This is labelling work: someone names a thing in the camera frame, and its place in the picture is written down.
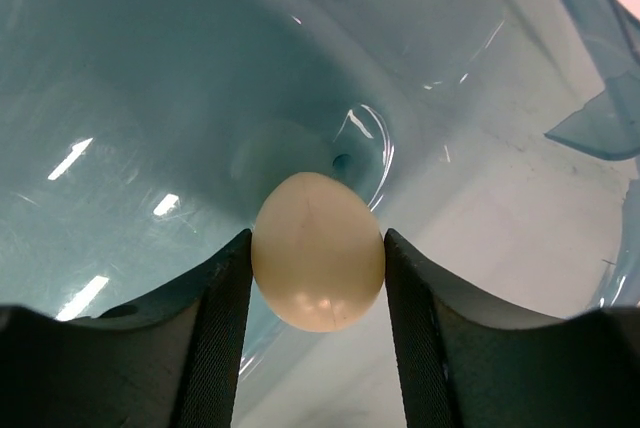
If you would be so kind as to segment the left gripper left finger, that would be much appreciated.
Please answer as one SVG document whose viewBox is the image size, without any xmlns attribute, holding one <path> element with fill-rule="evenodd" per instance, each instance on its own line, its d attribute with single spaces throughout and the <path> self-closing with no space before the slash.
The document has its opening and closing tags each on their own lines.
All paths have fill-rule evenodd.
<svg viewBox="0 0 640 428">
<path fill-rule="evenodd" d="M 1 309 L 5 427 L 227 427 L 252 284 L 251 233 L 96 317 Z"/>
</svg>

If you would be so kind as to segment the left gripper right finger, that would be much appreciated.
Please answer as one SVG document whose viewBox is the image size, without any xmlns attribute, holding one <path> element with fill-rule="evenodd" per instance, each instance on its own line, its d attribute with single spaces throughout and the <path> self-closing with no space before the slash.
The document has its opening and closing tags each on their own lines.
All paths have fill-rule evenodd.
<svg viewBox="0 0 640 428">
<path fill-rule="evenodd" d="M 635 427 L 639 312 L 560 319 L 496 297 L 384 238 L 385 286 L 410 427 Z"/>
</svg>

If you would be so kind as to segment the white egg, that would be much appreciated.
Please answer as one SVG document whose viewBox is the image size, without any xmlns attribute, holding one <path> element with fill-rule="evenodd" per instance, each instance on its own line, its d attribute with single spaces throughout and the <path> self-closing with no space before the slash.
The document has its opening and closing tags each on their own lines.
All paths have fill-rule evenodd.
<svg viewBox="0 0 640 428">
<path fill-rule="evenodd" d="M 302 172 L 267 197 L 251 240 L 254 279 L 285 323 L 328 333 L 359 321 L 385 278 L 375 216 L 345 185 Z"/>
</svg>

